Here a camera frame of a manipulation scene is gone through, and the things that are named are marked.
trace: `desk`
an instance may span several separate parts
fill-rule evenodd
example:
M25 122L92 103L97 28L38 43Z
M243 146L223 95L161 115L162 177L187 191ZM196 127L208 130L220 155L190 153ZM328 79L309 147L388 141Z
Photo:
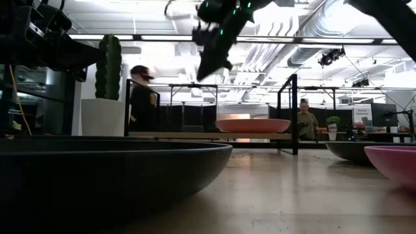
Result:
M291 140L291 134L285 133L164 133L164 132L129 132L130 137L153 137L165 139L270 139Z
M410 133L367 133L367 136L368 140L374 142L393 142L394 137L399 137L401 143L404 143L406 137L412 137Z
M163 214L97 234L410 234L413 195L328 150L234 149L224 171Z

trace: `black bowl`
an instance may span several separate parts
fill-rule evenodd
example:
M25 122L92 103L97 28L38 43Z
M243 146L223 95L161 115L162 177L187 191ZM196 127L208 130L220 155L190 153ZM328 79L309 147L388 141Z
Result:
M82 233L165 209L209 185L232 147L120 140L0 141L0 219Z
M326 147L336 156L357 164L369 165L371 162L364 152L365 146L414 146L414 144L391 142L327 142Z

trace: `potted plant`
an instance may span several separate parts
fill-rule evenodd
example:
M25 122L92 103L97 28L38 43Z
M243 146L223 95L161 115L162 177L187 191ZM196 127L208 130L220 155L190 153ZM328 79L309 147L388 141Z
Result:
M122 47L112 34L105 35L99 49L106 59L97 62L96 98L81 101L81 124L84 136L120 137L124 135L125 103L118 101L122 70Z
M328 126L328 136L330 140L337 140L337 125L341 120L338 116L330 116L326 119L326 125Z

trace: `cactus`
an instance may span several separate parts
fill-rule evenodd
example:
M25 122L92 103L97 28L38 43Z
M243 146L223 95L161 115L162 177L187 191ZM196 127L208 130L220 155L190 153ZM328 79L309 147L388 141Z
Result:
M118 100L120 72L122 69L122 47L114 35L105 35L99 48L106 51L106 60L97 63L96 98Z
M105 35L104 38L99 42L98 48L100 50L107 50L107 44L109 43L109 35ZM105 98L106 85L107 85L107 56L105 60L99 61L96 64L96 98Z

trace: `monitor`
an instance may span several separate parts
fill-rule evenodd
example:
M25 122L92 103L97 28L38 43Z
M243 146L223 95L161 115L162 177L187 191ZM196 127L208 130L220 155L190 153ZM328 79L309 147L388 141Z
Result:
M397 127L397 114L395 104L371 103L372 125L374 127Z

